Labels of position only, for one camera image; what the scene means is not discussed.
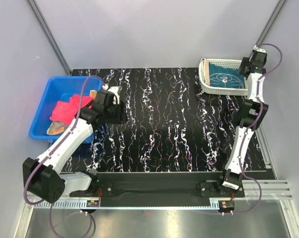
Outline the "teal beige Doraemon towel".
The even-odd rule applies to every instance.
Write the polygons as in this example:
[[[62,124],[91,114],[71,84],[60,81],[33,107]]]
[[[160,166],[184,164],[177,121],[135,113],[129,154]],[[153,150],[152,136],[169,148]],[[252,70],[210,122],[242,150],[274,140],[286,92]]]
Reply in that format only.
[[[211,88],[244,90],[247,86],[245,78],[239,75],[240,64],[240,60],[202,58],[199,77]]]

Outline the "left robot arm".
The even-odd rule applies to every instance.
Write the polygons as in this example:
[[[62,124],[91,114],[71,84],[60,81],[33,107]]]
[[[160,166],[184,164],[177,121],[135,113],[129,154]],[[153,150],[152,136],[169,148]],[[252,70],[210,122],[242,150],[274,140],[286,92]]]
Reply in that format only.
[[[121,88],[111,86],[97,92],[95,99],[82,107],[67,130],[36,159],[27,158],[22,165],[24,197],[27,192],[41,201],[55,203],[64,194],[81,191],[93,196],[98,191],[97,177],[89,172],[61,174],[75,150],[104,124],[124,124],[126,106],[120,100]]]

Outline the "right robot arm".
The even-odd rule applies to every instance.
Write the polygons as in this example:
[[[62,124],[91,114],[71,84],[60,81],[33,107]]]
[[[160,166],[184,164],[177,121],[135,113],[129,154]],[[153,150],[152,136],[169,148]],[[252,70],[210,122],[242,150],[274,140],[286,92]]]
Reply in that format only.
[[[220,196],[230,196],[242,189],[243,164],[249,142],[268,111],[268,105],[263,99],[266,61],[266,51],[255,48],[249,58],[243,58],[240,65],[239,74],[247,79],[248,95],[238,112],[236,136],[231,155],[216,184],[216,192]]]

